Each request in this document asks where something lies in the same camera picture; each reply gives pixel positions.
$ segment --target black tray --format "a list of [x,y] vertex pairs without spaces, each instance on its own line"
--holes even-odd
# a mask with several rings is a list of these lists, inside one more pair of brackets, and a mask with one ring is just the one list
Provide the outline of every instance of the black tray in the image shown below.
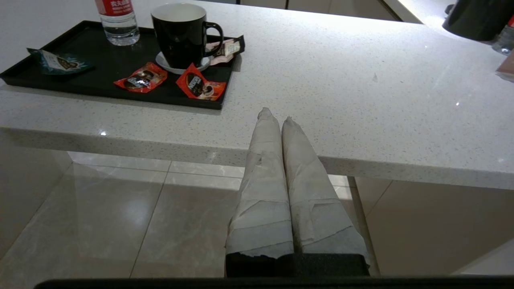
[[[9,85],[214,110],[222,108],[227,89],[217,101],[191,99],[176,85],[179,76],[172,73],[168,73],[168,79],[164,83],[145,94],[132,93],[115,86],[114,81],[130,76],[147,62],[155,62],[155,57],[160,52],[155,31],[151,28],[139,28],[139,31],[141,38],[136,44],[119,47],[105,38],[100,22],[82,21],[42,49],[57,54],[74,54],[90,61],[95,66],[94,69],[74,75],[49,76],[41,74],[36,60],[28,56],[1,73],[0,77]],[[208,35],[207,39],[208,42],[216,42],[220,37]],[[202,74],[209,81],[226,82],[228,88],[233,65],[234,60],[217,64],[207,68]]]

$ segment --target red bottle label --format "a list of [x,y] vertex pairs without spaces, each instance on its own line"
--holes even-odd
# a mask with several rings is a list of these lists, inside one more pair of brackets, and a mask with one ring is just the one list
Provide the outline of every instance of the red bottle label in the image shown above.
[[106,16],[121,16],[132,12],[131,0],[95,0],[98,13]]

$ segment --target water bottle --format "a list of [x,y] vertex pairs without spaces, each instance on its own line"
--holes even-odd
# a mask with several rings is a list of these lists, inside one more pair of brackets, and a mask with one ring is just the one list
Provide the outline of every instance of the water bottle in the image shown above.
[[117,46],[127,46],[139,40],[139,28],[131,0],[95,0],[105,35]]
[[498,41],[492,45],[492,49],[504,55],[509,55],[514,49],[514,15],[503,28]]

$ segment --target white saucer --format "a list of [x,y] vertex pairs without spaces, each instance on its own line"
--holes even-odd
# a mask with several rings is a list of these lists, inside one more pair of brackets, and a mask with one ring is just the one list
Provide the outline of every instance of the white saucer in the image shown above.
[[[155,62],[157,62],[157,64],[159,64],[162,68],[166,69],[167,71],[169,71],[173,74],[182,75],[182,74],[184,74],[184,71],[186,71],[185,69],[170,67],[170,65],[168,64],[168,61],[166,60],[166,58],[164,58],[162,51],[159,52],[159,54],[155,57]],[[201,60],[201,66],[197,67],[197,68],[200,71],[204,71],[205,69],[207,69],[207,67],[209,67],[210,64],[211,64],[211,59],[208,57],[204,57]]]

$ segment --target nescafe coffee packet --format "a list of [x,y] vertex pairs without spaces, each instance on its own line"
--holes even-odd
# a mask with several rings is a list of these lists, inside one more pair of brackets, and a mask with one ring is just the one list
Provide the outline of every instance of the nescafe coffee packet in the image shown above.
[[[205,46],[209,51],[213,50],[215,47],[219,45],[219,42],[207,43]],[[245,51],[245,37],[242,35],[241,37],[228,39],[223,41],[223,47],[212,56],[211,66],[216,65],[218,63],[227,63],[234,59],[234,57]]]
[[41,73],[47,75],[66,75],[79,73],[93,66],[76,56],[65,54],[56,55],[45,50],[27,48],[29,53],[41,66]]
[[115,81],[114,84],[130,92],[147,93],[158,87],[166,78],[168,78],[167,71],[149,62],[129,77]]
[[218,100],[227,86],[226,82],[207,81],[193,63],[176,83],[189,98],[211,101]]

